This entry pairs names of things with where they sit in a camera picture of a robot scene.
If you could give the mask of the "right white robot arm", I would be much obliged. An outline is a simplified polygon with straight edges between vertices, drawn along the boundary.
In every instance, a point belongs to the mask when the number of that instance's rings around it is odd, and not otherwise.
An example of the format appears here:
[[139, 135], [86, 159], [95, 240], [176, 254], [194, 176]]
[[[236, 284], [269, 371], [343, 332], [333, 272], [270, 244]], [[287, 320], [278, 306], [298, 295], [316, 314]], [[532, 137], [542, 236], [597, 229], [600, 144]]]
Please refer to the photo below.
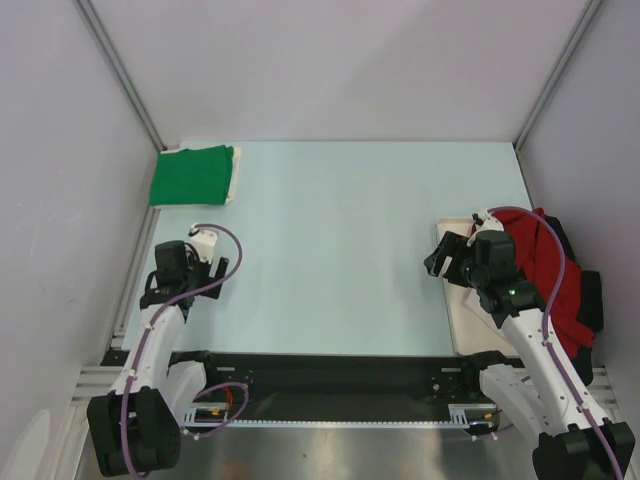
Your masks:
[[533, 445], [540, 479], [621, 479], [635, 437], [610, 419], [585, 384], [551, 328], [536, 286], [516, 266], [510, 234], [479, 231], [473, 238], [446, 232], [424, 265], [429, 275], [474, 290], [530, 378], [523, 382], [499, 351], [471, 356], [461, 388], [473, 401], [491, 399]]

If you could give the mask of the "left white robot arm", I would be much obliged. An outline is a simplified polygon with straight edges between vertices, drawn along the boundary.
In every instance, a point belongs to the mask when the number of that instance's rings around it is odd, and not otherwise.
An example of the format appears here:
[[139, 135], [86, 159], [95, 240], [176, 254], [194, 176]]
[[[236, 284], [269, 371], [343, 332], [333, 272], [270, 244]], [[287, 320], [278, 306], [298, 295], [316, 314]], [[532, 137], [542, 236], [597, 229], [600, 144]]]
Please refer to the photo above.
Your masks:
[[221, 376], [206, 366], [208, 353], [173, 358], [196, 296], [216, 299], [223, 279], [234, 272], [214, 256], [218, 235], [199, 230], [188, 241], [154, 248], [155, 269], [140, 299], [141, 327], [116, 380], [87, 407], [98, 467], [105, 477], [139, 475], [177, 464], [181, 426], [191, 399], [207, 400]]

